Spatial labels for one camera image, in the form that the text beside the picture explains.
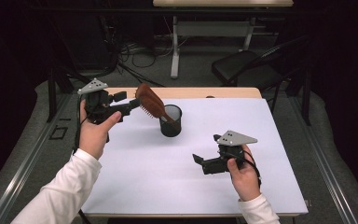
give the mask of person's left hand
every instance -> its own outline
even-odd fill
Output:
[[[79,148],[89,153],[95,159],[100,159],[103,155],[103,148],[106,143],[109,130],[118,123],[121,118],[121,113],[115,112],[103,123],[97,125],[91,123],[87,119],[86,100],[80,103],[80,141]]]

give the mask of brown brush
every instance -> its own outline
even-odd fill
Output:
[[[164,103],[161,99],[144,83],[141,83],[136,90],[135,97],[140,99],[141,108],[148,114],[150,117],[154,118],[165,118],[168,123],[173,124],[173,127],[176,126],[175,121],[168,116],[165,112]]]

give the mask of white sleeve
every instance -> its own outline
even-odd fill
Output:
[[[88,199],[101,167],[90,154],[78,149],[12,223],[71,223]]]
[[[248,202],[238,201],[238,206],[248,224],[280,223],[279,217],[272,210],[271,204],[263,194]]]

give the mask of chair leg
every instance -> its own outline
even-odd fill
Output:
[[[279,88],[281,86],[281,82],[277,84],[277,87],[275,88],[275,94],[274,94],[274,98],[272,100],[272,105],[271,105],[271,114],[274,113],[274,108],[275,108],[275,104],[277,102],[277,99],[278,99],[278,92],[279,92]]]

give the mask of white tabletop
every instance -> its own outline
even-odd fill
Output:
[[[218,157],[214,134],[227,130],[258,140],[249,145],[261,190],[280,216],[308,213],[265,99],[162,99],[182,108],[182,132],[161,134],[158,119],[141,108],[109,133],[103,168],[82,210],[109,217],[241,215],[229,173],[204,175],[192,154]]]
[[[291,7],[292,0],[154,0],[155,7]]]

